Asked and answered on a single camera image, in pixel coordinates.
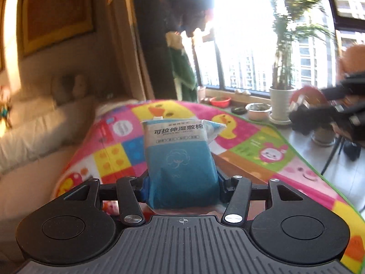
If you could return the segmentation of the blue wet wipes pack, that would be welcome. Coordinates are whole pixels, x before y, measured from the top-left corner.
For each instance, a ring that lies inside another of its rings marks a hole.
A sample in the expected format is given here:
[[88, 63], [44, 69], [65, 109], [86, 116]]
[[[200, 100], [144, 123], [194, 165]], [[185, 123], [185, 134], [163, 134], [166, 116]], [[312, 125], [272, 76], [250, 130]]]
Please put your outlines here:
[[215, 205], [220, 187], [209, 145], [226, 126], [205, 119], [152, 119], [142, 125], [149, 207], [182, 210]]

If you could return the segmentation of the colourful cartoon play mat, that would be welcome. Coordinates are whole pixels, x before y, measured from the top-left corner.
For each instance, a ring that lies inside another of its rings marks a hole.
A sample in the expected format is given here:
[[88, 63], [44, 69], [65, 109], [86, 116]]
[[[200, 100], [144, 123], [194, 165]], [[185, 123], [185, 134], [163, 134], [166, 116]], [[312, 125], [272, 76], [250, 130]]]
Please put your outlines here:
[[342, 217], [350, 239], [342, 263], [364, 272], [364, 220], [272, 126], [250, 122], [212, 106], [187, 101], [157, 100], [109, 103], [100, 106], [95, 121], [52, 192], [58, 197], [90, 177], [104, 184], [123, 176], [140, 176], [147, 165], [143, 154], [142, 121], [206, 119], [225, 130], [210, 144], [217, 161], [226, 161], [251, 174], [257, 182], [283, 180]]

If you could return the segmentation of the white ceramic bowl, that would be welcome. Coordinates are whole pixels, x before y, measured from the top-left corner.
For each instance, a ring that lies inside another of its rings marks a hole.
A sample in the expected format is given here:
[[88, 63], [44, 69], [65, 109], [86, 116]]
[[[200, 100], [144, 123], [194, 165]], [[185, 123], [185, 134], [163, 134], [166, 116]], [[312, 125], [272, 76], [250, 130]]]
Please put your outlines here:
[[272, 111], [272, 107], [265, 103], [249, 103], [246, 105], [248, 119], [252, 121], [266, 121]]

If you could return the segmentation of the red plastic bowl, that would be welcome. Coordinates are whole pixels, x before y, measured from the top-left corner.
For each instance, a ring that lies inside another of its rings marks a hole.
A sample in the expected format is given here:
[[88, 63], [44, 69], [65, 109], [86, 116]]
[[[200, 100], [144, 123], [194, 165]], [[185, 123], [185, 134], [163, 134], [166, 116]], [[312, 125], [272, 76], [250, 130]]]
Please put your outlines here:
[[209, 102], [212, 106], [218, 108], [227, 108], [231, 103], [231, 98], [229, 97], [212, 97], [209, 99]]

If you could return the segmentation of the beige sofa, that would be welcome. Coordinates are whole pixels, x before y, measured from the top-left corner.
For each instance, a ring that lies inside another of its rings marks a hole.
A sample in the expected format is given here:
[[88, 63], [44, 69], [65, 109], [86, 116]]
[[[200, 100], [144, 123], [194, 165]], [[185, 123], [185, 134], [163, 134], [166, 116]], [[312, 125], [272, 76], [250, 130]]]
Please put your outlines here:
[[22, 261], [16, 227], [51, 199], [94, 114], [95, 99], [89, 96], [42, 113], [1, 137], [1, 263]]

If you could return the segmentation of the white potted plant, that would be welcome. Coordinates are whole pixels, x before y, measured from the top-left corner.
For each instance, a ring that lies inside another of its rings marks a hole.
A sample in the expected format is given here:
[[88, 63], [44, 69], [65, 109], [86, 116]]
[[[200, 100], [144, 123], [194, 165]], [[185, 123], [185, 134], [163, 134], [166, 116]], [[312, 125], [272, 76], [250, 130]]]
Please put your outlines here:
[[289, 100], [294, 92], [292, 84], [294, 67], [292, 63], [293, 43], [306, 38], [334, 37], [327, 26], [300, 23], [305, 12], [320, 6], [322, 0], [269, 0], [273, 11], [273, 29], [276, 34], [275, 61], [272, 69], [270, 100], [272, 112], [270, 122], [289, 125]]

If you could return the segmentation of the green hanging garment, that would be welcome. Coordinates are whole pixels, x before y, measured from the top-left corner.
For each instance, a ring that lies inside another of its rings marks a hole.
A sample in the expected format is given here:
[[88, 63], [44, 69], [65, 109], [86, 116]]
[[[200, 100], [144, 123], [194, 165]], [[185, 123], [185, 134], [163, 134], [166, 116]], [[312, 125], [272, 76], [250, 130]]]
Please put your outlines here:
[[182, 37], [177, 32], [167, 32], [165, 37], [171, 57], [177, 99], [197, 103], [197, 80], [184, 49]]

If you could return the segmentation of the grey plush toy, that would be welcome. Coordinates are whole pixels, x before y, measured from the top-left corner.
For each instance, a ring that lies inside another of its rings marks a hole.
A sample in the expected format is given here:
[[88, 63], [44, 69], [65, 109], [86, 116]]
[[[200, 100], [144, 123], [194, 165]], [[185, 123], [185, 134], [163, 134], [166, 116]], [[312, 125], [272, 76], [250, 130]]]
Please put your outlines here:
[[51, 81], [51, 94], [58, 106], [84, 98], [87, 92], [88, 81], [82, 74], [58, 76]]

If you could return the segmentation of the gold framed picture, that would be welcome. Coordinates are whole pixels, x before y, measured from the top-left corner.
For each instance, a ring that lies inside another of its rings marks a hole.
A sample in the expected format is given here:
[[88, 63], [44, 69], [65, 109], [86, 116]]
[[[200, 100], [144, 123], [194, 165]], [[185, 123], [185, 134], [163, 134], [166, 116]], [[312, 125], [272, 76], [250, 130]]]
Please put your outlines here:
[[19, 0], [20, 54], [94, 31], [92, 0]]

